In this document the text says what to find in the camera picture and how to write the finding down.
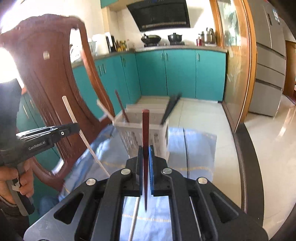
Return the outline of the white chopstick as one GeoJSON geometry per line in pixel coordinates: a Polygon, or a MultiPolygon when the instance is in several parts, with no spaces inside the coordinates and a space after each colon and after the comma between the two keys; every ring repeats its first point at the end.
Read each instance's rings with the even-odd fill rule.
{"type": "MultiPolygon", "coordinates": [[[[67,109],[67,112],[72,120],[73,123],[78,123],[76,118],[75,118],[75,115],[73,113],[73,110],[69,104],[69,101],[67,99],[67,96],[62,96],[62,101],[64,103],[64,106],[65,108],[67,109]]],[[[97,158],[95,152],[93,151],[93,149],[91,148],[88,140],[86,139],[84,133],[82,132],[82,130],[79,130],[79,135],[81,137],[81,139],[83,140],[83,143],[86,145],[87,149],[89,150],[89,152],[92,154],[95,162],[100,166],[100,168],[104,171],[104,173],[107,175],[107,177],[110,177],[110,174],[108,173],[108,171],[105,169],[105,167],[103,166],[102,162],[99,161],[99,159],[97,158]]]]}
{"type": "Polygon", "coordinates": [[[103,113],[112,121],[114,122],[114,116],[107,110],[107,108],[102,104],[102,102],[98,99],[97,100],[98,107],[103,111],[103,113]]]}
{"type": "Polygon", "coordinates": [[[135,200],[135,204],[134,204],[134,210],[133,210],[133,215],[132,215],[132,222],[131,222],[131,227],[130,227],[130,231],[129,231],[128,241],[132,241],[132,239],[133,239],[134,229],[135,229],[135,225],[137,222],[139,203],[140,203],[140,197],[137,197],[135,200]]]}

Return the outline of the dark red chopstick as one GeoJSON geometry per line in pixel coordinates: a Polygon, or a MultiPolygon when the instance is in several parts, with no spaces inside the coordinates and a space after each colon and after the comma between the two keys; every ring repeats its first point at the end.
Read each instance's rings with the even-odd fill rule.
{"type": "Polygon", "coordinates": [[[147,212],[147,191],[149,173],[149,110],[142,111],[142,143],[143,143],[143,178],[144,178],[144,208],[147,212]]]}

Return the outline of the teal kitchen cabinets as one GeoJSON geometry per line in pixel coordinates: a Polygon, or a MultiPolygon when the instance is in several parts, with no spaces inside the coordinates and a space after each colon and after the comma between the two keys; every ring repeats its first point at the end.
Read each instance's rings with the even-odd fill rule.
{"type": "MultiPolygon", "coordinates": [[[[181,92],[184,98],[221,102],[224,95],[226,58],[221,51],[203,49],[156,49],[113,53],[95,58],[95,67],[111,100],[115,114],[123,106],[135,104],[141,96],[169,96],[181,92]]],[[[76,84],[91,112],[103,112],[82,61],[72,64],[76,84]]],[[[45,126],[32,97],[25,93],[20,102],[17,127],[22,131],[45,126]]]]}

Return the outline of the white chopstick in basket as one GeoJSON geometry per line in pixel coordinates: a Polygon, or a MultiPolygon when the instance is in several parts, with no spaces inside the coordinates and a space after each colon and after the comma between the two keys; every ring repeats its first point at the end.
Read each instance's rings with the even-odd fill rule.
{"type": "Polygon", "coordinates": [[[107,110],[107,108],[102,104],[102,102],[98,99],[97,100],[98,107],[103,111],[103,113],[112,121],[114,122],[114,116],[107,110]]]}

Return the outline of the white chopstick on table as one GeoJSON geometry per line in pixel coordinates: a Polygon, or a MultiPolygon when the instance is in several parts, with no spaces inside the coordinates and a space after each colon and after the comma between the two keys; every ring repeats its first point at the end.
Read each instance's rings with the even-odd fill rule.
{"type": "Polygon", "coordinates": [[[133,210],[133,215],[132,215],[132,222],[131,222],[131,227],[130,227],[130,231],[129,231],[128,241],[132,241],[132,239],[133,239],[134,229],[135,229],[135,225],[137,222],[139,203],[140,203],[140,197],[137,197],[135,200],[135,204],[134,204],[134,210],[133,210]]]}

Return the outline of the brown chopstick in basket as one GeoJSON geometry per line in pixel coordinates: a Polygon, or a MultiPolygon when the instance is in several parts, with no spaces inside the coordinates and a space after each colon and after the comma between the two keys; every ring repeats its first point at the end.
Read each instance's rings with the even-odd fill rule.
{"type": "Polygon", "coordinates": [[[128,119],[128,116],[127,116],[127,114],[126,114],[126,112],[125,112],[125,108],[124,108],[124,106],[123,106],[123,104],[122,104],[122,101],[121,101],[121,99],[120,99],[119,93],[118,93],[117,90],[114,90],[114,92],[115,92],[115,95],[116,95],[116,97],[117,97],[117,99],[118,99],[119,105],[120,105],[120,107],[121,107],[122,114],[123,114],[123,116],[124,116],[126,122],[129,123],[130,120],[128,119]]]}

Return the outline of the black chopsticks in basket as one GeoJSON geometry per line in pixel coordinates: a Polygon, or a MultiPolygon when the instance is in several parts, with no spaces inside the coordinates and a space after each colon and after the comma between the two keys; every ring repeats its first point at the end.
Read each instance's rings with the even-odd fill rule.
{"type": "Polygon", "coordinates": [[[175,105],[179,102],[181,97],[182,97],[182,93],[180,92],[177,95],[170,96],[169,102],[166,106],[166,110],[162,117],[160,125],[163,125],[166,122],[167,118],[169,117],[169,115],[171,114],[171,112],[175,108],[175,105]]]}

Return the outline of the brown wooden chair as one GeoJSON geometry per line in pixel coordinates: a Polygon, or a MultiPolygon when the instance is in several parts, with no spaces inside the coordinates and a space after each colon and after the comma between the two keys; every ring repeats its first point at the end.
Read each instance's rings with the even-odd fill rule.
{"type": "Polygon", "coordinates": [[[82,62],[98,100],[113,111],[91,55],[85,25],[79,18],[52,14],[30,17],[1,34],[1,47],[13,57],[45,124],[71,122],[62,100],[65,96],[86,139],[93,142],[111,121],[107,117],[97,119],[80,95],[70,61],[72,29],[80,32],[82,62]]]}

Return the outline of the white rice cooker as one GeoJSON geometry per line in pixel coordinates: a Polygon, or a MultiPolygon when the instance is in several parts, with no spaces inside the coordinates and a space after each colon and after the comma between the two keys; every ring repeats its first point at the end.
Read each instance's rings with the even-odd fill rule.
{"type": "Polygon", "coordinates": [[[92,36],[92,41],[95,42],[95,54],[109,54],[106,36],[104,34],[95,34],[92,36]]]}

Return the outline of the black wok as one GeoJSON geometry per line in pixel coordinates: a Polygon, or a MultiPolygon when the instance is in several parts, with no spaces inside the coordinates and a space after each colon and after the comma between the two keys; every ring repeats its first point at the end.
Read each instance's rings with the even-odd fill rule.
{"type": "Polygon", "coordinates": [[[146,35],[146,34],[144,34],[141,37],[141,41],[146,45],[158,44],[160,42],[160,40],[161,40],[161,37],[158,36],[158,35],[146,35]]]}

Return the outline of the black cooking pot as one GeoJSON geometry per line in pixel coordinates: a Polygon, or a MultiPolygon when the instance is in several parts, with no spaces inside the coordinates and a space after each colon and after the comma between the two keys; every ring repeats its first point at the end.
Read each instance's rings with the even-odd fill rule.
{"type": "Polygon", "coordinates": [[[171,35],[168,35],[168,40],[170,43],[180,43],[182,42],[182,35],[173,33],[171,35]]]}

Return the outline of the black range hood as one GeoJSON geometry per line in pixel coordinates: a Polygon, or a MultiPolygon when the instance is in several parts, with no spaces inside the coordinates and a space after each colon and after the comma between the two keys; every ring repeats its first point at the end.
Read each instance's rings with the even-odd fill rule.
{"type": "Polygon", "coordinates": [[[140,32],[191,27],[186,1],[137,1],[127,8],[140,32]]]}

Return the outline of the steel kettle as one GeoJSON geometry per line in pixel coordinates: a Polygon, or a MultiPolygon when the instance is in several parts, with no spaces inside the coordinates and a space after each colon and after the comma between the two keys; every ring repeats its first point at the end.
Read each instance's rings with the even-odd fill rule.
{"type": "Polygon", "coordinates": [[[216,43],[215,31],[212,28],[206,28],[205,42],[208,44],[216,43]]]}

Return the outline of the wooden glass sliding door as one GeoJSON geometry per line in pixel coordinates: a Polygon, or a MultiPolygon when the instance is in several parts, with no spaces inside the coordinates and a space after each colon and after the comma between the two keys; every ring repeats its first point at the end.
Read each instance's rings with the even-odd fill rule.
{"type": "Polygon", "coordinates": [[[222,106],[236,133],[252,99],[257,65],[253,17],[248,1],[210,1],[218,47],[227,52],[222,106]]]}

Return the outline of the silver refrigerator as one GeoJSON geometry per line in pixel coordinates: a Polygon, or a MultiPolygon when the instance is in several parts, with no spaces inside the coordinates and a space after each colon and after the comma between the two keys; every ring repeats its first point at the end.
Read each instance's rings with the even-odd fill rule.
{"type": "Polygon", "coordinates": [[[268,1],[248,2],[256,35],[257,66],[249,111],[275,116],[285,84],[286,48],[277,10],[268,1]]]}

